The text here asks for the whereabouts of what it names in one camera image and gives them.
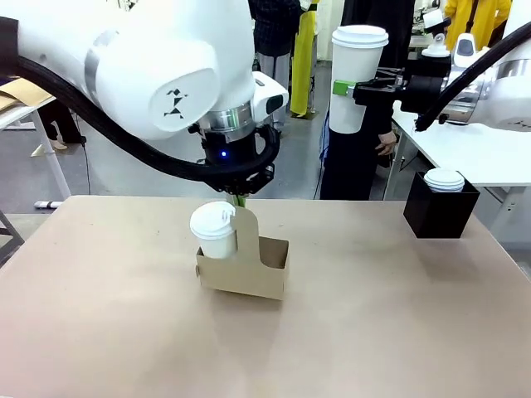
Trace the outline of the person's bare hand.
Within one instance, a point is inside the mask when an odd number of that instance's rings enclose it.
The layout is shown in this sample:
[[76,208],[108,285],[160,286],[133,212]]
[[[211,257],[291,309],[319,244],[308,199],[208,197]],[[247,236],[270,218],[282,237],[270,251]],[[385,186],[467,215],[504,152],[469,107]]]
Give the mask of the person's bare hand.
[[388,133],[379,134],[379,144],[375,148],[378,152],[378,156],[388,156],[393,153],[395,145],[397,144],[397,136],[393,131]]

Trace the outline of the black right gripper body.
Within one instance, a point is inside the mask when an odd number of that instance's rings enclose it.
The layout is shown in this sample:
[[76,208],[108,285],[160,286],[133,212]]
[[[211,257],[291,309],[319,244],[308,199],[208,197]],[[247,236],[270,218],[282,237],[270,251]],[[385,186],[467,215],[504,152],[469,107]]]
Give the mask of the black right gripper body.
[[406,65],[406,111],[425,113],[439,97],[450,61],[408,61]]

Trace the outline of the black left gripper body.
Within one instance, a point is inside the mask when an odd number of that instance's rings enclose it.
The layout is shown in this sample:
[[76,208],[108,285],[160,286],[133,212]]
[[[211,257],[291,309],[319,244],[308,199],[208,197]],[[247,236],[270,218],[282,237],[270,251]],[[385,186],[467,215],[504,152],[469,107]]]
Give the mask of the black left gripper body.
[[248,163],[255,163],[260,155],[256,149],[256,135],[260,135],[266,142],[265,149],[270,147],[270,126],[263,125],[255,128],[249,135],[228,143],[226,136],[219,133],[206,133],[202,138],[202,148],[205,152],[204,170],[210,170],[208,176],[202,176],[202,179],[213,179],[216,176],[221,176],[230,173],[241,174],[243,179],[248,179],[254,174],[262,171],[262,169],[253,172]]

